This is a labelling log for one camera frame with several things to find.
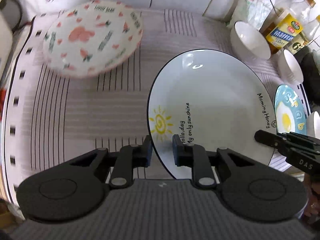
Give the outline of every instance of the striped tablecloth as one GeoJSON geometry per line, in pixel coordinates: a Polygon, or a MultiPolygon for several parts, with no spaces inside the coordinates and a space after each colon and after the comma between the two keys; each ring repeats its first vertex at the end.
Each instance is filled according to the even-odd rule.
{"type": "MultiPolygon", "coordinates": [[[[146,106],[151,84],[171,58],[184,51],[216,49],[234,56],[230,30],[223,23],[176,10],[142,10],[145,30],[140,47],[112,71],[89,79],[57,76],[43,64],[42,42],[59,14],[37,16],[17,60],[7,90],[2,122],[5,198],[17,204],[15,190],[28,176],[97,147],[110,151],[141,144],[148,134],[146,106]]],[[[246,63],[273,100],[282,84],[276,57],[246,63]]],[[[310,114],[302,86],[295,88],[310,114]]],[[[274,154],[270,165],[290,165],[274,154]]],[[[170,179],[153,154],[149,168],[135,178],[170,179]]]]}

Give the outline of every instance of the bottle label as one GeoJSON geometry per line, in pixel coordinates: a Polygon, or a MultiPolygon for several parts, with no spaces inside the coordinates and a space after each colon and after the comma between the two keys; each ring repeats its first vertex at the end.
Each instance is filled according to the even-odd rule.
{"type": "Polygon", "coordinates": [[[283,48],[292,41],[303,30],[300,22],[288,14],[279,24],[266,36],[266,40],[277,49],[283,48]]]}
{"type": "Polygon", "coordinates": [[[297,35],[287,46],[287,49],[292,53],[296,54],[300,49],[306,46],[309,43],[307,39],[305,39],[301,33],[297,35]]]}

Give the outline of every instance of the plate with strawberry pattern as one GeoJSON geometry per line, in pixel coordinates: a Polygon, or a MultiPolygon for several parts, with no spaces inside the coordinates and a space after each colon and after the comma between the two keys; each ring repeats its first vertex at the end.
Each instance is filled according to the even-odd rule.
{"type": "Polygon", "coordinates": [[[44,38],[44,59],[62,76],[96,76],[124,62],[140,45],[142,34],[140,13],[121,2],[94,0],[51,25],[44,38]]]}

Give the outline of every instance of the bottle cap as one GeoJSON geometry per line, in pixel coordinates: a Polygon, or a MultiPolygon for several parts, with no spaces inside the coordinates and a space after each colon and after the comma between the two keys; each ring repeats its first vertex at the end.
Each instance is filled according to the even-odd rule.
{"type": "Polygon", "coordinates": [[[305,0],[311,8],[313,8],[316,5],[316,2],[314,0],[305,0]]]}

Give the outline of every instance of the oval plate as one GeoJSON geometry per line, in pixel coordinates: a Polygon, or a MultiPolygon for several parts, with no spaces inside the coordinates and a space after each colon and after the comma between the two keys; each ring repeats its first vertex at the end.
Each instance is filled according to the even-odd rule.
{"type": "Polygon", "coordinates": [[[208,151],[228,147],[266,165],[273,155],[273,148],[254,140],[259,129],[276,134],[267,90],[248,66],[226,53],[198,49],[173,58],[155,78],[147,109],[156,154],[177,179],[191,178],[191,169],[175,165],[173,134],[184,143],[208,151]]]}
{"type": "Polygon", "coordinates": [[[95,0],[57,19],[44,38],[48,67],[70,77],[95,76],[126,60],[140,45],[140,14],[121,2],[95,0]]]}
{"type": "Polygon", "coordinates": [[[301,100],[288,85],[280,85],[275,95],[275,113],[279,133],[307,134],[307,119],[301,100]]]}

